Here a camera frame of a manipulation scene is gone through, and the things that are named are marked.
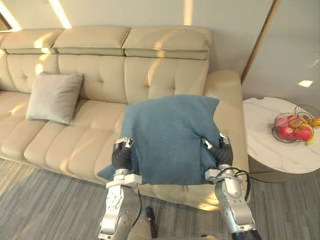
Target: wire basket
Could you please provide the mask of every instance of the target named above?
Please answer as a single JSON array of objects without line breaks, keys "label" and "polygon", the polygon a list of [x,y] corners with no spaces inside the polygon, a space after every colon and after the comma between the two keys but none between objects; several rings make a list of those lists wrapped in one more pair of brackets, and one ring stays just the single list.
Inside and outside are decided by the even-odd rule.
[{"label": "wire basket", "polygon": [[294,113],[312,127],[320,126],[320,111],[313,106],[301,104],[294,108]]},{"label": "wire basket", "polygon": [[272,135],[285,144],[307,142],[315,134],[314,127],[318,126],[320,111],[309,105],[297,105],[294,113],[282,113],[275,118]]}]

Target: beige leather sofa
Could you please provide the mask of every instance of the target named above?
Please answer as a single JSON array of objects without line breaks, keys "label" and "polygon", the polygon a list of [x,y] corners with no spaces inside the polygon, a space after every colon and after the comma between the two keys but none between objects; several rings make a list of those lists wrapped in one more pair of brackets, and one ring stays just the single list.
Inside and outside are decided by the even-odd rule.
[{"label": "beige leather sofa", "polygon": [[[98,184],[111,163],[127,104],[173,94],[221,100],[214,121],[229,135],[235,167],[248,170],[236,72],[208,74],[212,35],[196,27],[84,26],[0,35],[0,158]],[[82,74],[70,125],[26,120],[39,73]],[[144,195],[215,210],[213,185],[141,185]]]}]

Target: round marble table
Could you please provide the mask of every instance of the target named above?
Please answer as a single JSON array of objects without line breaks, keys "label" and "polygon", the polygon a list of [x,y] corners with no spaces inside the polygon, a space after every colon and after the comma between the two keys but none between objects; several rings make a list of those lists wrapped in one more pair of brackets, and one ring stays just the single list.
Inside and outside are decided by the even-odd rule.
[{"label": "round marble table", "polygon": [[294,104],[273,97],[243,101],[244,123],[251,174],[264,182],[283,182],[296,175],[320,168],[320,127],[314,129],[315,141],[282,143],[272,135],[276,116],[294,113]]}]

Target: white marble tabletop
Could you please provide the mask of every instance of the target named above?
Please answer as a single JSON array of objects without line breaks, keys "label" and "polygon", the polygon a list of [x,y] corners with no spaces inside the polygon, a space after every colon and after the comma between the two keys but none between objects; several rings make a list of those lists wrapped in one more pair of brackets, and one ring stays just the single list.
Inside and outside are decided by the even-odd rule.
[{"label": "white marble tabletop", "polygon": [[320,127],[315,128],[315,141],[282,143],[272,135],[275,118],[294,113],[291,102],[273,97],[243,101],[248,154],[258,162],[286,173],[304,174],[320,168]]}]

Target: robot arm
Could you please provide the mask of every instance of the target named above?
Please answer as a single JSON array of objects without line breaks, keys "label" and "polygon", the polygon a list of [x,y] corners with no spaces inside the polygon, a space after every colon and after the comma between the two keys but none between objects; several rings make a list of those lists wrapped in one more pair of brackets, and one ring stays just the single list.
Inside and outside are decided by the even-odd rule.
[{"label": "robot arm", "polygon": [[124,137],[113,145],[112,164],[115,174],[113,181],[105,185],[108,194],[98,240],[126,240],[137,219],[140,195],[138,185],[142,184],[142,178],[130,174],[133,143],[132,138]]},{"label": "robot arm", "polygon": [[246,203],[241,179],[234,173],[233,151],[229,138],[220,133],[219,147],[202,138],[202,144],[217,160],[217,169],[205,172],[205,179],[215,185],[215,195],[219,200],[221,214],[233,240],[261,240],[256,223]]}]

